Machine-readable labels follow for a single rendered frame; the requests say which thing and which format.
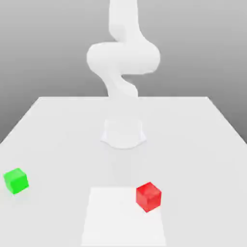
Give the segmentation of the small red cube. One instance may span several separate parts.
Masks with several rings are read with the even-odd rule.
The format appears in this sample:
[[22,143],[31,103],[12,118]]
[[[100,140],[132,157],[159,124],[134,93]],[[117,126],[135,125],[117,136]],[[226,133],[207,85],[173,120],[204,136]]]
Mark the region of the small red cube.
[[136,203],[146,212],[161,205],[162,192],[151,182],[136,188]]

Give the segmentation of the small green cube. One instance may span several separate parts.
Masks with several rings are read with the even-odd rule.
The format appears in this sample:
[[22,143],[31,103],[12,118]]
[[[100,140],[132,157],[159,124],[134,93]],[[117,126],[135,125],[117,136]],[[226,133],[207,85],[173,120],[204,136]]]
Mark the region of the small green cube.
[[6,172],[3,178],[7,189],[12,194],[17,194],[29,187],[27,175],[20,168]]

